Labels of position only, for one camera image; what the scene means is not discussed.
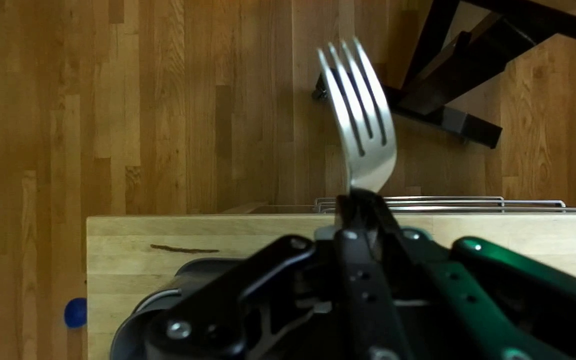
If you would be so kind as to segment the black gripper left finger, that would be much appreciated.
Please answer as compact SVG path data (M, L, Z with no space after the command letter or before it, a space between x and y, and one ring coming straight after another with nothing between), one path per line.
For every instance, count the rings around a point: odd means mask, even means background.
M340 360L333 246L280 236L146 327L146 360Z

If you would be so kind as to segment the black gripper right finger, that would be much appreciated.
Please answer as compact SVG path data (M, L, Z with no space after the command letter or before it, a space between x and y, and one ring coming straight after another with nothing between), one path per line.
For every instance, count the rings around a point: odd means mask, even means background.
M464 360L576 360L576 276L475 236L441 249L368 190L335 200L344 230L373 232L393 295L420 292Z

